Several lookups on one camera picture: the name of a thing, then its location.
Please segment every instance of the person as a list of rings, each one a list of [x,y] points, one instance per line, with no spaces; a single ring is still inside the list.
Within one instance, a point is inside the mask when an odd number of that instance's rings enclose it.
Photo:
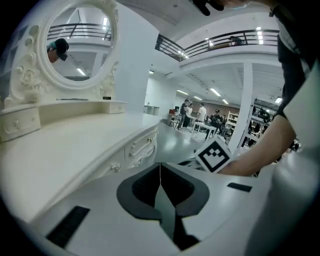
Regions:
[[[184,118],[184,122],[183,122],[183,127],[184,128],[187,128],[188,125],[190,124],[191,113],[193,111],[192,105],[193,104],[190,103],[189,106],[186,108],[185,118]]]
[[[244,42],[239,37],[233,35],[230,36],[229,41],[234,42],[234,46],[240,46],[244,44]]]
[[[222,124],[221,124],[221,129],[220,129],[219,135],[221,135],[223,133],[223,131],[226,129],[226,122],[227,122],[227,117],[224,114],[222,117]]]
[[[63,38],[59,38],[54,42],[50,43],[46,48],[46,52],[48,54],[49,61],[51,63],[55,63],[58,59],[65,61],[68,57],[66,54],[69,49],[69,44]]]
[[[209,124],[210,126],[213,126],[213,127],[216,127],[216,132],[217,132],[217,130],[219,129],[221,129],[221,124],[222,124],[222,121],[223,121],[223,118],[222,118],[222,116],[220,115],[220,110],[219,109],[216,109],[215,110],[215,113],[214,114],[212,114],[211,116],[210,116],[210,119],[211,119],[211,123]],[[208,136],[209,136],[209,131],[210,130],[206,130],[206,136],[205,136],[205,139],[207,139],[208,138]]]
[[[284,114],[284,108],[303,85],[316,59],[319,48],[308,40],[312,33],[310,24],[317,23],[315,9],[297,1],[282,0],[211,0],[215,9],[238,8],[249,2],[264,4],[275,16],[279,25],[277,37],[278,60],[283,69],[284,86],[282,102],[265,134],[251,150],[231,161],[219,173],[251,176],[262,167],[276,161],[292,144],[296,133]]]
[[[199,122],[204,122],[205,121],[205,117],[207,115],[207,110],[205,108],[205,104],[204,103],[201,103],[200,106],[201,107],[199,108],[198,115],[196,116],[196,119]]]
[[[180,120],[180,123],[178,125],[178,130],[180,130],[181,126],[184,124],[186,113],[187,113],[188,104],[189,104],[189,100],[186,98],[184,100],[184,103],[182,103],[182,106],[180,108],[181,120]]]

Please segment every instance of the person standing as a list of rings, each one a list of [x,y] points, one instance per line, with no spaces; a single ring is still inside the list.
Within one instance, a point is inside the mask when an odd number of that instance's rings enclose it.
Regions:
[[[204,103],[201,103],[200,105],[201,105],[201,107],[199,108],[198,115],[197,115],[196,119],[199,122],[204,122],[205,121],[205,117],[207,115],[207,110],[205,108],[205,104]]]
[[[180,120],[180,123],[178,125],[178,130],[180,130],[181,126],[184,124],[188,105],[189,105],[189,100],[186,98],[184,100],[184,103],[182,103],[182,106],[181,106],[181,109],[180,109],[181,120]]]
[[[221,124],[222,124],[223,118],[222,118],[222,116],[220,115],[220,110],[219,110],[219,109],[216,109],[216,110],[215,110],[215,114],[212,114],[212,115],[210,116],[210,119],[211,119],[210,125],[213,126],[213,127],[216,127],[216,130],[215,130],[215,131],[217,132],[218,128],[219,128],[219,130],[221,130]],[[210,130],[207,130],[207,131],[206,131],[205,139],[208,138],[208,136],[209,136],[209,131],[210,131]]]
[[[226,115],[224,114],[223,117],[222,117],[222,124],[221,124],[221,129],[220,129],[220,132],[219,134],[221,135],[223,133],[223,131],[226,129],[226,122],[227,122],[227,117]]]
[[[183,127],[184,128],[187,128],[188,125],[190,124],[191,113],[193,111],[192,105],[193,104],[190,103],[189,106],[186,108],[185,118],[184,118],[184,122],[183,122]]]

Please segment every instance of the shelving unit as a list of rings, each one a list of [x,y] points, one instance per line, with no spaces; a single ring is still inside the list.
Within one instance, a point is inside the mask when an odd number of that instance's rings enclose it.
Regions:
[[[237,121],[238,121],[238,116],[239,116],[238,114],[229,112],[228,118],[225,123],[225,127],[227,129],[235,129]]]

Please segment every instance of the white vanity table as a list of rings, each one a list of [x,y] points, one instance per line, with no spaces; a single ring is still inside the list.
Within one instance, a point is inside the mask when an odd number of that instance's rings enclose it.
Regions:
[[[69,80],[49,61],[48,31],[65,11],[85,5],[107,17],[110,51],[95,76]],[[0,110],[0,189],[27,223],[89,181],[153,162],[160,118],[126,114],[126,103],[116,100],[119,18],[114,0],[67,0],[26,24]]]
[[[9,117],[17,117],[21,112],[40,113],[36,119],[41,127],[1,145],[0,187],[15,216],[29,222],[82,184],[153,162],[159,117],[87,110],[82,115],[74,112],[73,117],[66,118],[71,115],[71,109],[79,111],[82,106],[85,109],[86,105],[92,105],[87,108],[95,110],[106,104],[124,105],[123,102],[64,102],[0,116],[12,121],[15,118]],[[49,121],[46,113],[52,113],[55,120]],[[24,123],[18,123],[23,130]]]

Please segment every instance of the black shirt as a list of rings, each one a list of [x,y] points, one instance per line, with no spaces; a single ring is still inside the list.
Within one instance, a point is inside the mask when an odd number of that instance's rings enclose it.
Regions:
[[[315,60],[319,58],[319,47],[317,44],[310,43],[310,40],[305,37],[305,35],[309,34],[308,31],[311,30],[310,33],[312,33],[313,27],[310,24],[318,21],[317,14],[311,13],[317,8],[310,8],[310,6],[303,6],[303,4],[297,5],[291,1],[290,3],[286,3],[285,6],[289,8],[289,11],[294,16],[293,19],[289,18],[290,16],[286,14],[285,8],[281,4],[276,6],[271,14],[279,19],[295,44],[294,52],[292,52],[278,36],[278,60],[283,69],[284,86],[282,90],[282,102],[277,115],[283,117],[286,117],[283,112],[284,108],[296,95],[306,79],[302,60],[304,60],[311,70]]]
[[[222,120],[223,120],[223,118],[222,118],[221,115],[219,115],[219,114],[218,114],[218,115],[212,114],[212,115],[210,116],[210,119],[212,120],[210,124],[211,124],[213,127],[219,128],[219,127],[221,126],[221,123],[219,123],[219,122],[222,122]]]
[[[182,104],[181,109],[180,109],[180,114],[181,115],[185,115],[187,113],[187,111],[185,111],[185,108],[187,107],[187,105],[185,103]]]

